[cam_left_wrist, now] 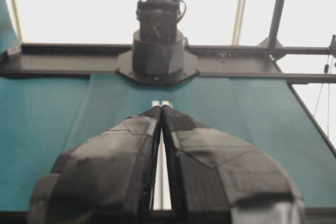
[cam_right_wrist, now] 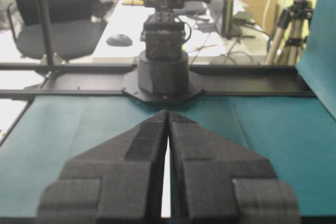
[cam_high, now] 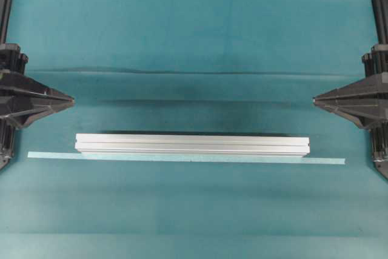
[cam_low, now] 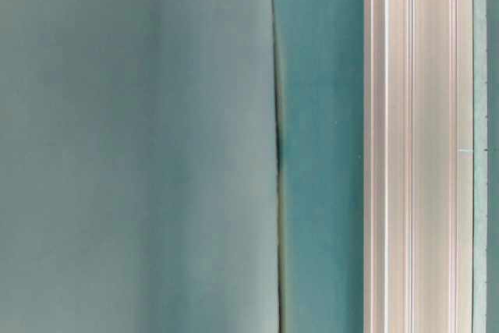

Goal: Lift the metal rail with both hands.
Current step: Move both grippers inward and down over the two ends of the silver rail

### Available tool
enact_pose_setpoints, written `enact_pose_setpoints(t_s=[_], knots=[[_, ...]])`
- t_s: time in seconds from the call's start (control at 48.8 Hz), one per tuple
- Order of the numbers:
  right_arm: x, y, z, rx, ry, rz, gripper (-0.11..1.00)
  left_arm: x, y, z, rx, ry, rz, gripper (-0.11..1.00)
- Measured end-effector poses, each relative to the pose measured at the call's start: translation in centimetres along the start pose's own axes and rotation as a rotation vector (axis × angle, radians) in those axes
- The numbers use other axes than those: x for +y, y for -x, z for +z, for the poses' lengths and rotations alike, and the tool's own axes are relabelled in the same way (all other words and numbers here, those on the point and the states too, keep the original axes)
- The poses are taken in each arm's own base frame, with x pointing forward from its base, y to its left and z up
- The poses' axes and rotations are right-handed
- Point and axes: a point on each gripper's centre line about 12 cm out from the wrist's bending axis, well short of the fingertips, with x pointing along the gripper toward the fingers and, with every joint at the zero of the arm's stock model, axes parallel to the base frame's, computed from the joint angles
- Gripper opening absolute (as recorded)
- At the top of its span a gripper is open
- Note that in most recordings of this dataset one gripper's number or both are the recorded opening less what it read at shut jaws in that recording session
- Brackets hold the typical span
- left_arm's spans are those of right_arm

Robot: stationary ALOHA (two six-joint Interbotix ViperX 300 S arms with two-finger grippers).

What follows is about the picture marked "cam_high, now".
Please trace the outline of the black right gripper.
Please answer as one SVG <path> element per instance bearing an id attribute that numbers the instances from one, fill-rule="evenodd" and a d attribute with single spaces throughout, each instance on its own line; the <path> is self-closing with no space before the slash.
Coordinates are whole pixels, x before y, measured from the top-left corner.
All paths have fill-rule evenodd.
<path id="1" fill-rule="evenodd" d="M 376 128 L 387 122 L 387 101 L 331 100 L 387 93 L 388 45 L 376 44 L 362 56 L 366 78 L 313 98 L 320 109 L 353 122 L 358 128 Z"/>

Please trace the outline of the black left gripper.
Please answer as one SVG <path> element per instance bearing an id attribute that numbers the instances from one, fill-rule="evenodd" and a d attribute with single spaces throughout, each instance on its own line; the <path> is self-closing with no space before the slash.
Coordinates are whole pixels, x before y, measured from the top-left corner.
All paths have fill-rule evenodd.
<path id="1" fill-rule="evenodd" d="M 56 89 L 25 76 L 28 56 L 17 44 L 1 44 L 1 90 L 49 99 L 2 99 L 1 125 L 24 129 L 33 122 L 74 106 L 75 101 Z"/>

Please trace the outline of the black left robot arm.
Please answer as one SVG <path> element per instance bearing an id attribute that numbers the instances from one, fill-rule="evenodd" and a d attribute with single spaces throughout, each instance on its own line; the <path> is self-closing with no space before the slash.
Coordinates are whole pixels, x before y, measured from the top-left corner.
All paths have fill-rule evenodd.
<path id="1" fill-rule="evenodd" d="M 1 0 L 1 119 L 24 129 L 33 122 L 72 107 L 74 98 L 25 75 L 27 55 L 6 43 L 12 0 Z"/>

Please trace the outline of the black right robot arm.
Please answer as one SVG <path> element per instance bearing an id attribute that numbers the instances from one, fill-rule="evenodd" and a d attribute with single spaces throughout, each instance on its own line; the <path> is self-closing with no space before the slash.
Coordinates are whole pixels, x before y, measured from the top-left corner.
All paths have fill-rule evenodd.
<path id="1" fill-rule="evenodd" d="M 366 77 L 313 98 L 315 106 L 371 130 L 387 122 L 387 0 L 372 0 L 378 43 L 362 57 Z"/>

